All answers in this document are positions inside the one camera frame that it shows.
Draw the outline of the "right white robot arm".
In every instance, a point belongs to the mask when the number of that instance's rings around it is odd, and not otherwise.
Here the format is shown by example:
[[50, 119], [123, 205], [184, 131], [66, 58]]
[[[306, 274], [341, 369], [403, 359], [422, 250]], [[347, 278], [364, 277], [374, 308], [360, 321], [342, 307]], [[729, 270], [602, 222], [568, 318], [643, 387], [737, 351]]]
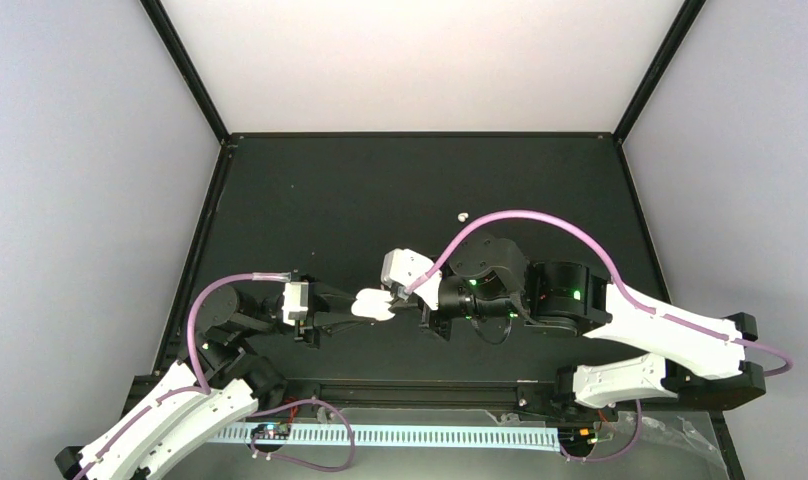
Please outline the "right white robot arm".
[[758, 337], [753, 316], [694, 314], [619, 288], [583, 264], [531, 261], [509, 239], [470, 235], [442, 263], [394, 249], [385, 255], [380, 279], [392, 307], [416, 305], [421, 328], [442, 340], [450, 339], [458, 320], [476, 333], [500, 320], [506, 329], [521, 322], [544, 334], [639, 350], [626, 360], [561, 368], [549, 401], [565, 419], [646, 399], [727, 411], [766, 392], [763, 368], [745, 354], [746, 343]]

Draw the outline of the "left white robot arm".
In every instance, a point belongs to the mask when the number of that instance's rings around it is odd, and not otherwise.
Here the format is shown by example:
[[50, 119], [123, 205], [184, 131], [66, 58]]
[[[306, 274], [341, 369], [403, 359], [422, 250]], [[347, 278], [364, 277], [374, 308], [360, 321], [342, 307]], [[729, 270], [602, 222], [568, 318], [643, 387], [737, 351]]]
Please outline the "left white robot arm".
[[270, 419], [254, 430], [262, 438], [285, 439], [295, 414], [315, 407], [337, 415], [318, 398], [289, 400], [285, 378], [248, 343], [252, 336], [290, 327], [299, 338], [322, 331], [323, 315], [352, 314], [387, 320], [391, 296], [363, 289], [347, 294], [289, 273], [230, 275], [205, 287], [186, 322], [186, 351], [158, 383], [104, 434], [85, 446], [69, 446], [55, 457], [65, 479], [162, 479], [182, 459], [235, 422]]

